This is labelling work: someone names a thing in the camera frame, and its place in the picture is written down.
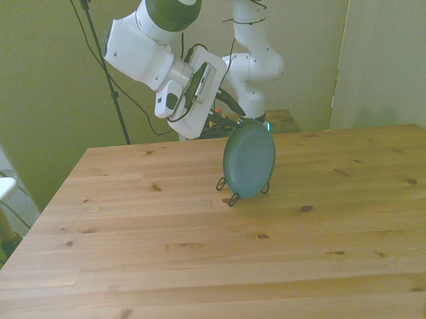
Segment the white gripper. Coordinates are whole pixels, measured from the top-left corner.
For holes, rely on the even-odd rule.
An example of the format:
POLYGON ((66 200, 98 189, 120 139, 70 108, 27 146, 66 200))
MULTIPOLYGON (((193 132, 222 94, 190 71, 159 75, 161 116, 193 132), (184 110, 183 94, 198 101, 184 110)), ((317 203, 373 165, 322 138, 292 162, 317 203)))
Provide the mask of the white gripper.
POLYGON ((226 70, 226 63, 202 47, 197 47, 188 64, 193 71, 191 82, 183 92, 175 112, 167 118, 168 125, 185 138, 200 136, 208 117, 220 126, 240 127, 240 124, 217 111, 210 111, 215 97, 240 116, 245 111, 223 88, 219 88, 226 70))

